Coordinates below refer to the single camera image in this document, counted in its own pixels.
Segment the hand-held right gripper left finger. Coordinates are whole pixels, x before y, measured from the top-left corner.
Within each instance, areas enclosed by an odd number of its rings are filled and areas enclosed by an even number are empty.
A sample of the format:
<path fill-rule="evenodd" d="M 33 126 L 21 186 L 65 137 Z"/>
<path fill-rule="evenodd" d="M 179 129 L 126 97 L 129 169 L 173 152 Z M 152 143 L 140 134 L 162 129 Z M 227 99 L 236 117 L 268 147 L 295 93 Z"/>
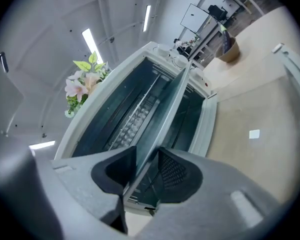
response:
<path fill-rule="evenodd" d="M 51 161 L 79 205 L 104 224 L 127 234 L 124 190 L 136 175 L 136 146 Z"/>

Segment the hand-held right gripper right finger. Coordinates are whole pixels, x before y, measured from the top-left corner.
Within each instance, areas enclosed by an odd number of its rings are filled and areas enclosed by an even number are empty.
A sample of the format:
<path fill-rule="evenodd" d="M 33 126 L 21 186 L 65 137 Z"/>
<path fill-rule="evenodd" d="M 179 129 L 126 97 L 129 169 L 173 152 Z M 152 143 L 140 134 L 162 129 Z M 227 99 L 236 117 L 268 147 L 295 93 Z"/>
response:
<path fill-rule="evenodd" d="M 176 231 L 245 231 L 274 213 L 279 202 L 235 167 L 161 147 L 163 191 L 155 222 Z"/>

